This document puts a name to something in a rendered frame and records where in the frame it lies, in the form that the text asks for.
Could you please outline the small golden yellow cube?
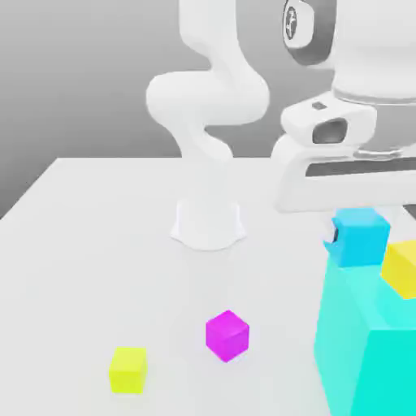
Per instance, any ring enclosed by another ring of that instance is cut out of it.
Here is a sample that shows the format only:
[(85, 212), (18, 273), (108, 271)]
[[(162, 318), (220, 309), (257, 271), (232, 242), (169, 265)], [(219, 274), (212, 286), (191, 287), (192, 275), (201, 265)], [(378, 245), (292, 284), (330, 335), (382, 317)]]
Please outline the small golden yellow cube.
[(416, 240), (388, 244), (381, 277), (402, 298), (416, 298)]

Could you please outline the large cyan box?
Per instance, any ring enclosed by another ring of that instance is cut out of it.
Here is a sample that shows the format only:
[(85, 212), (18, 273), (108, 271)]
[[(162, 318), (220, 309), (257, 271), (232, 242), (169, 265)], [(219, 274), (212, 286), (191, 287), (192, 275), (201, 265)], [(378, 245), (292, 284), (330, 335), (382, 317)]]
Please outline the large cyan box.
[(416, 416), (416, 298), (327, 260), (314, 358), (331, 416)]

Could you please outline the small blue cube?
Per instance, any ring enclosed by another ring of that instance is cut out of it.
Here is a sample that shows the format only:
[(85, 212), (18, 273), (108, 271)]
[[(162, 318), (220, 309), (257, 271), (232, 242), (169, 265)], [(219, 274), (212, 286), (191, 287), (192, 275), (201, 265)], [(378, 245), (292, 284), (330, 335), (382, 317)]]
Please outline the small blue cube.
[(379, 266), (390, 234), (390, 223), (374, 208), (340, 209), (339, 219), (340, 262), (339, 267)]

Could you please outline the small lime yellow cube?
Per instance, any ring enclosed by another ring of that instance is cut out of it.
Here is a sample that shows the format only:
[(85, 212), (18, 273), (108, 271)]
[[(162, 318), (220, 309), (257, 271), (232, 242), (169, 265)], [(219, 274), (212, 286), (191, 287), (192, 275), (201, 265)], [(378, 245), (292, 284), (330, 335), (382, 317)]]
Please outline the small lime yellow cube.
[(117, 347), (109, 368), (113, 393), (142, 394), (147, 375), (147, 353), (142, 347)]

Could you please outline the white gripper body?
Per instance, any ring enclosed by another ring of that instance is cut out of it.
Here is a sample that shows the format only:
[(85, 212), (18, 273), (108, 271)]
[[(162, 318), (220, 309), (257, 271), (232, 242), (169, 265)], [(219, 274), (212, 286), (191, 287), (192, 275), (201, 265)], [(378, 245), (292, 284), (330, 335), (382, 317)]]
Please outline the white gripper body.
[(311, 146), (288, 134), (275, 144), (274, 206), (279, 212), (316, 212), (370, 206), (416, 203), (416, 168), (409, 170), (307, 176), (312, 163), (353, 162), (354, 148), (342, 144)]

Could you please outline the small magenta cube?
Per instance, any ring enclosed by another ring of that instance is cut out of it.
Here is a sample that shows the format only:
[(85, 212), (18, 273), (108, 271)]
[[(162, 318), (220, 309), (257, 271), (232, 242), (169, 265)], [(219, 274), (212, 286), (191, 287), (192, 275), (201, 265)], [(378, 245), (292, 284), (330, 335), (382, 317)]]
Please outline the small magenta cube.
[(206, 346), (223, 362), (249, 348), (249, 324), (231, 310), (206, 322)]

